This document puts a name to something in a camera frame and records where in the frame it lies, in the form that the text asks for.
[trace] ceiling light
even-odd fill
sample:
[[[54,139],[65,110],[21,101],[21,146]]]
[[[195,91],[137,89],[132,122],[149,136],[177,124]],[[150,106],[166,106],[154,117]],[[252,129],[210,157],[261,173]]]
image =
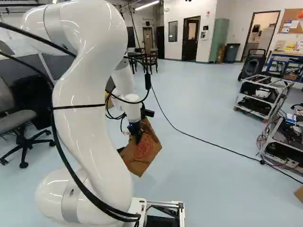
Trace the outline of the ceiling light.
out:
[[[135,10],[138,11],[138,10],[141,10],[141,9],[143,9],[143,8],[146,8],[146,7],[149,7],[149,6],[158,4],[158,3],[159,3],[159,0],[153,1],[153,2],[151,2],[151,3],[148,3],[148,4],[144,5],[144,6],[140,6],[140,7],[138,7],[138,8],[135,8]]]

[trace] cardboard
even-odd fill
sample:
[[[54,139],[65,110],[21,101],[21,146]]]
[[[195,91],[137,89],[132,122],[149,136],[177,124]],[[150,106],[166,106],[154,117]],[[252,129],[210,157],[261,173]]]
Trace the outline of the cardboard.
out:
[[[109,96],[109,93],[107,93],[105,91],[104,94],[105,94],[105,100],[106,100],[107,96]],[[108,100],[108,108],[112,108],[113,106],[114,106],[114,104],[113,104],[113,101],[112,101],[112,97],[110,97],[109,100]]]
[[[303,203],[303,186],[299,188],[294,195]]]
[[[120,152],[128,170],[138,177],[143,175],[162,149],[162,145],[147,118],[141,121],[141,129],[143,134],[139,144],[137,145],[135,138],[130,136],[128,145]]]
[[[288,80],[296,80],[298,78],[298,75],[295,74],[287,74],[283,76],[283,79],[288,79]]]
[[[217,63],[223,62],[224,54],[225,54],[225,46],[223,45],[218,51]]]

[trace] gray office chair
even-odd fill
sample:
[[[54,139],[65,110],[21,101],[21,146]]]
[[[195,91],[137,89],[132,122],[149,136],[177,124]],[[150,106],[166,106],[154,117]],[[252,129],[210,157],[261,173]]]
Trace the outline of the gray office chair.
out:
[[[22,149],[22,158],[19,167],[26,168],[28,167],[28,163],[25,161],[25,156],[27,154],[27,150],[33,148],[33,144],[49,143],[49,146],[54,147],[55,143],[53,140],[36,140],[43,134],[50,135],[51,132],[49,130],[43,130],[29,139],[25,138],[24,133],[26,123],[34,119],[37,114],[32,110],[20,110],[13,112],[12,114],[8,114],[8,111],[13,110],[14,108],[15,102],[13,95],[3,79],[0,77],[0,113],[5,113],[6,115],[3,118],[0,118],[0,135],[10,131],[17,135],[17,146],[4,156],[0,157],[0,163],[2,165],[6,165],[8,163],[6,158]]]

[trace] bulletin board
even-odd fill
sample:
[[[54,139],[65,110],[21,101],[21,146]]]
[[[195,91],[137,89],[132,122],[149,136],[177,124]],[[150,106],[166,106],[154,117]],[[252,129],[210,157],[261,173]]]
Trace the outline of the bulletin board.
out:
[[[279,28],[279,33],[283,33],[282,28],[286,21],[298,20],[298,15],[302,10],[303,9],[285,9],[282,22]],[[297,28],[291,28],[288,33],[283,33],[283,34],[303,34],[303,30],[299,23]]]

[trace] red printed logo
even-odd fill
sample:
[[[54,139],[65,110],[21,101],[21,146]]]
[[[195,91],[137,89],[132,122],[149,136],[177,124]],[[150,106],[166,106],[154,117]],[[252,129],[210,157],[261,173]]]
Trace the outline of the red printed logo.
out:
[[[139,145],[137,146],[136,151],[134,152],[135,158],[144,158],[149,156],[153,149],[153,143],[150,138],[146,135],[143,135]]]

